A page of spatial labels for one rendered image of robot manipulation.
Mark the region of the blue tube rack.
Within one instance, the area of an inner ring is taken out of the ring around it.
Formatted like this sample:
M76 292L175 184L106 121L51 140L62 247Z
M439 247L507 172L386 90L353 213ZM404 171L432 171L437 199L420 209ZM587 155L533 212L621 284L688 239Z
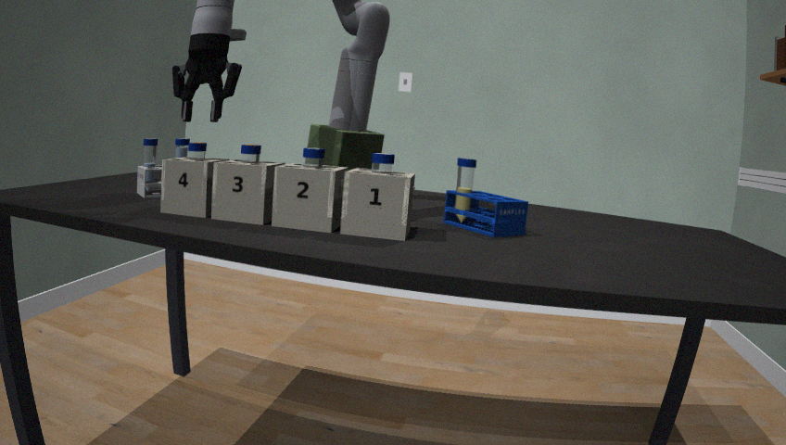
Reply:
M470 197L472 199L471 210L455 209L456 195ZM479 200L495 203L495 210L478 207ZM443 223L491 237L524 235L527 208L528 201L520 199L481 191L465 194L456 192L456 190L447 190ZM459 222L455 213L466 216L466 220Z

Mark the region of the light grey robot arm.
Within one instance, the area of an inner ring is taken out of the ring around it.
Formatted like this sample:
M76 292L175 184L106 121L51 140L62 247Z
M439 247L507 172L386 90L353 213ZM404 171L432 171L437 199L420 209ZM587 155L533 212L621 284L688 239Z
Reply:
M341 53L329 127L366 132L378 60L389 28L387 7L378 2L332 0L346 30L356 36ZM191 35L219 33L231 41L246 40L247 32L232 29L235 0L197 0Z

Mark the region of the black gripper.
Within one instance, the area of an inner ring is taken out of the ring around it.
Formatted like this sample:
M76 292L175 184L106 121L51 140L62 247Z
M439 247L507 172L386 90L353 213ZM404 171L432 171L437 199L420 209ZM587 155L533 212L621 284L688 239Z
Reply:
M192 99L199 85L203 83L209 84L214 98L211 103L210 122L218 122L221 118L222 102L225 98L234 95L242 69L240 64L228 62L229 43L230 36L225 34L191 35L188 60L184 65L172 68L173 94L183 101L181 114L183 121L191 121ZM226 69L228 75L223 87L221 75ZM186 71L189 76L184 88Z

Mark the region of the white tube rack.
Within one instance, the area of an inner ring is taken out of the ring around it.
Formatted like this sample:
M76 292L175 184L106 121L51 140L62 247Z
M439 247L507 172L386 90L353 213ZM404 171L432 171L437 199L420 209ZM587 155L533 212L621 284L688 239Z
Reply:
M144 167L138 166L138 173L137 173L137 194L139 194L143 198L154 198L154 197L161 197L161 190L150 190L150 192L146 191L146 187L161 187L161 179L155 179L155 181L147 181L146 180L146 172L156 172L162 171L162 166L155 166L155 167Z

